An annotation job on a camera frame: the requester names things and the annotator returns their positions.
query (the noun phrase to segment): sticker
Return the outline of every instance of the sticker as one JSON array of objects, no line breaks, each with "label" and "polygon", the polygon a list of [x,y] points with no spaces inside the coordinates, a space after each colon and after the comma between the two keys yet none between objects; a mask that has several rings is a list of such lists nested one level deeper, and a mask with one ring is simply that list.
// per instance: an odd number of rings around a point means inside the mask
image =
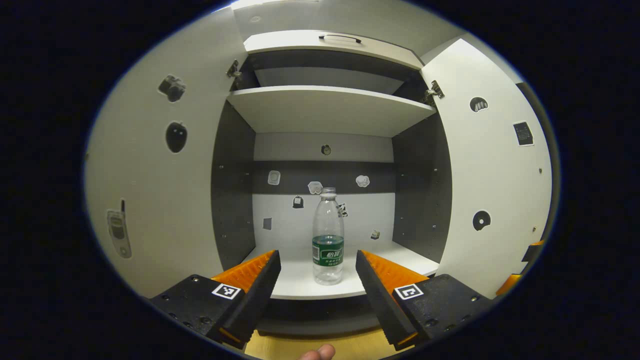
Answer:
[{"label": "sticker", "polygon": [[358,186],[361,188],[366,188],[369,185],[369,183],[370,183],[369,176],[360,175],[356,177],[356,184],[358,184]]},{"label": "sticker", "polygon": [[[124,200],[121,200],[120,208],[124,209]],[[127,234],[127,222],[124,211],[107,209],[107,227],[111,242],[116,251],[125,259],[131,257],[131,244]]]},{"label": "sticker", "polygon": [[477,113],[481,110],[488,109],[489,104],[482,97],[475,97],[469,102],[469,107],[474,113]]},{"label": "sticker", "polygon": [[533,135],[531,134],[529,125],[526,122],[513,124],[513,129],[516,131],[519,146],[533,145]]},{"label": "sticker", "polygon": [[262,228],[265,230],[271,230],[271,218],[262,219]]},{"label": "sticker", "polygon": [[491,216],[485,210],[480,210],[474,215],[472,221],[476,231],[482,230],[485,226],[491,225]]},{"label": "sticker", "polygon": [[170,102],[180,100],[182,94],[187,90],[187,86],[173,75],[167,75],[166,78],[158,86],[158,91],[165,94]]},{"label": "sticker", "polygon": [[293,198],[293,208],[294,209],[302,209],[305,207],[305,201],[300,196],[296,196]]},{"label": "sticker", "polygon": [[394,291],[398,294],[398,296],[400,296],[400,299],[402,300],[411,299],[424,294],[416,284],[401,286],[399,288],[395,288]]},{"label": "sticker", "polygon": [[312,194],[320,194],[322,192],[322,184],[319,181],[312,181],[307,187]]},{"label": "sticker", "polygon": [[280,184],[280,172],[276,170],[269,171],[269,177],[267,178],[267,184],[278,185]]},{"label": "sticker", "polygon": [[218,287],[212,291],[213,295],[223,297],[225,299],[233,300],[238,293],[240,293],[240,288],[236,288],[235,286],[220,284]]},{"label": "sticker", "polygon": [[327,144],[322,145],[322,149],[320,149],[320,151],[323,153],[323,155],[328,156],[331,154],[331,147]]},{"label": "sticker", "polygon": [[348,217],[348,216],[349,216],[349,214],[347,214],[347,204],[340,204],[340,205],[339,205],[339,210],[340,210],[340,211],[338,212],[338,214],[339,214],[341,217],[346,218],[346,217]]},{"label": "sticker", "polygon": [[178,122],[172,122],[166,128],[164,139],[169,150],[174,154],[178,153],[187,143],[187,128]]}]

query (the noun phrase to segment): plastic water bottle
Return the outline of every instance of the plastic water bottle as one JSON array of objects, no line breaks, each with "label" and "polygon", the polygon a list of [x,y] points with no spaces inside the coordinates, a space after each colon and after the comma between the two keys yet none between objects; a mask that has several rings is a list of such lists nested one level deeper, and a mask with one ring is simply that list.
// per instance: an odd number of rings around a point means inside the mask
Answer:
[{"label": "plastic water bottle", "polygon": [[314,216],[314,280],[321,285],[334,285],[342,278],[344,221],[335,197],[335,188],[323,188]]}]

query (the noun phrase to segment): upper cabinet compartment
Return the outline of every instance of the upper cabinet compartment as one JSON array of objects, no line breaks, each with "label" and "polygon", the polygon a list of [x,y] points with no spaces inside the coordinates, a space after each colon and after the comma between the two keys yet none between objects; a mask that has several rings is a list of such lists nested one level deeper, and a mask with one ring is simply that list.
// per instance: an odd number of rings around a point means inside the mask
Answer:
[{"label": "upper cabinet compartment", "polygon": [[330,50],[372,56],[415,70],[424,66],[413,51],[404,47],[330,31],[287,30],[256,34],[246,39],[244,47],[249,54],[279,50]]}]

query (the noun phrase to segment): wooden floor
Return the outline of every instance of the wooden floor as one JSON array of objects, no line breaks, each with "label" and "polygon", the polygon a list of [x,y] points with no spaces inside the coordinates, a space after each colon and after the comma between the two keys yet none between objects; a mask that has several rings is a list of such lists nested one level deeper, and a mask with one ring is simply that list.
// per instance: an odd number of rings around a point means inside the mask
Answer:
[{"label": "wooden floor", "polygon": [[244,353],[264,360],[297,360],[309,350],[316,350],[323,344],[335,347],[333,360],[371,360],[391,356],[407,349],[396,351],[389,345],[381,329],[345,336],[343,338],[290,339],[279,336],[260,336],[253,332]]}]

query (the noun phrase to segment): black background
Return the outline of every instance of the black background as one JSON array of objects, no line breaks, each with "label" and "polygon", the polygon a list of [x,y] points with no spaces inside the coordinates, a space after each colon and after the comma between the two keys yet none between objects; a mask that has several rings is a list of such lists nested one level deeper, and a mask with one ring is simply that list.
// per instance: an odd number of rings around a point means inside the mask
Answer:
[{"label": "black background", "polygon": [[[635,93],[628,5],[430,3],[486,40],[537,91],[563,162],[557,229],[496,311],[415,358],[631,358],[637,184],[625,124]],[[221,358],[114,275],[83,213],[81,160],[118,78],[210,1],[3,2],[3,332],[16,358]]]}]

